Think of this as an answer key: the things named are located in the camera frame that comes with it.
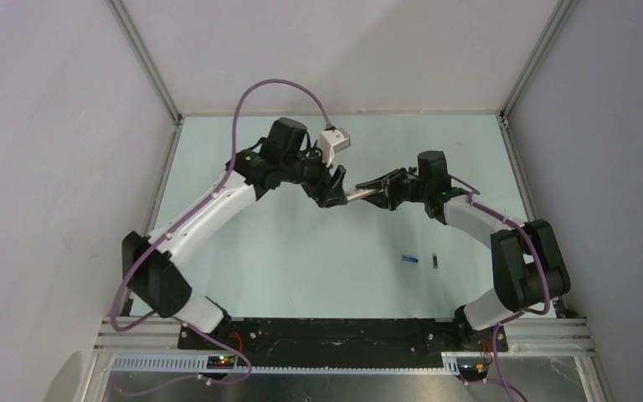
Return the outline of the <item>controller board with leds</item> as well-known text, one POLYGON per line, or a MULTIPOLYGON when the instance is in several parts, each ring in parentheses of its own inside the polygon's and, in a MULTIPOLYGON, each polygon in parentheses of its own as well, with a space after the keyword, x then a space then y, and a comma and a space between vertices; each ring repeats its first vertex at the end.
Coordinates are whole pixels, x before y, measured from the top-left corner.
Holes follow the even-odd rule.
POLYGON ((457 378, 462 383, 485 383, 489 370, 483 363, 460 363, 457 378))
POLYGON ((208 370, 231 370, 236 367, 237 357, 235 355, 216 354, 207 357, 206 369, 208 370))

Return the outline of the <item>left controller board with LEDs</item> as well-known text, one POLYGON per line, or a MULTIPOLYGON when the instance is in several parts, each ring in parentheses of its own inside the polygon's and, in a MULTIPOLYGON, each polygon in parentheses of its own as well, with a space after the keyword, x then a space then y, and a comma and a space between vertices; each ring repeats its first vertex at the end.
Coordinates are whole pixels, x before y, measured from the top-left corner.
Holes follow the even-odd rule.
POLYGON ((231 370, 236 367, 237 357, 235 355, 216 354, 207 357, 206 369, 208 370, 231 370))

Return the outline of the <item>right controller board with LEDs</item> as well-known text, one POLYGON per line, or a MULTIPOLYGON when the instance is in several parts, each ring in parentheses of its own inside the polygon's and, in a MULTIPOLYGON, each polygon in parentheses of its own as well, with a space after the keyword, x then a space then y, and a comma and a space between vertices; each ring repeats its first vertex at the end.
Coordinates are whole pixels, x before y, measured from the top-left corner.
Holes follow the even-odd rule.
POLYGON ((460 363, 457 378, 462 383, 485 383, 489 370, 483 363, 460 363))

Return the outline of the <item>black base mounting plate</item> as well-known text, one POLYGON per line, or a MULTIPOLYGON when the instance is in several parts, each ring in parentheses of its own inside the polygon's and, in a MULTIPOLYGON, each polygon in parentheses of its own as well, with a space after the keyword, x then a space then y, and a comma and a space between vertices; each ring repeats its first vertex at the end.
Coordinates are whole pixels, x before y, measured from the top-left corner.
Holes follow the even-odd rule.
POLYGON ((421 318, 237 318, 211 336, 258 369, 441 369, 442 353, 508 350, 490 328, 421 318))

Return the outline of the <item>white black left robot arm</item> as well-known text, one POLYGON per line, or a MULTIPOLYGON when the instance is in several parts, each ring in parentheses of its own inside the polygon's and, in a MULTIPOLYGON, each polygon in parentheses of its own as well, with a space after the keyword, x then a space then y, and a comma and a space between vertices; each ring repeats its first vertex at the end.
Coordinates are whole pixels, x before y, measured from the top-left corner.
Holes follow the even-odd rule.
POLYGON ((225 310, 188 284, 182 270, 197 249, 243 209, 282 183, 298 184, 321 208, 344 205, 344 166, 332 160, 351 145, 350 136, 329 126, 311 141, 306 126, 281 117, 269 134, 236 152, 217 182, 174 220, 147 235, 122 241, 124 282, 154 314, 199 329, 210 348, 231 338, 225 310))

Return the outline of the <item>beige remote control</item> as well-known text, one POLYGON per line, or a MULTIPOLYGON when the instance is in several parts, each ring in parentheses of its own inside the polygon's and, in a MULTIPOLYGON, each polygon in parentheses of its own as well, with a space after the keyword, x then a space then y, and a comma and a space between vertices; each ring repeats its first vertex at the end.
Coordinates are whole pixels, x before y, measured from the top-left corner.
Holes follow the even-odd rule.
POLYGON ((367 198, 371 195, 378 193, 379 190, 375 188, 353 188, 344 191, 346 200, 350 203, 353 201, 367 198))

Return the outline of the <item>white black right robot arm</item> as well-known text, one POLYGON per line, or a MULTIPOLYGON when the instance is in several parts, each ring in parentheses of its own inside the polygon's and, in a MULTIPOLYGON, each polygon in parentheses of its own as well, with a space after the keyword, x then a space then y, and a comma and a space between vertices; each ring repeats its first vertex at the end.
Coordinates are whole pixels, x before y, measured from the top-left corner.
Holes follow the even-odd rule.
POLYGON ((458 229, 491 252, 492 287, 455 312, 453 337, 465 350, 486 341, 487 328, 523 313, 546 314, 571 280, 552 225, 523 221, 490 208, 480 192, 448 171, 442 151, 422 152, 417 164, 356 185, 363 200, 388 211, 423 204, 430 219, 458 229))

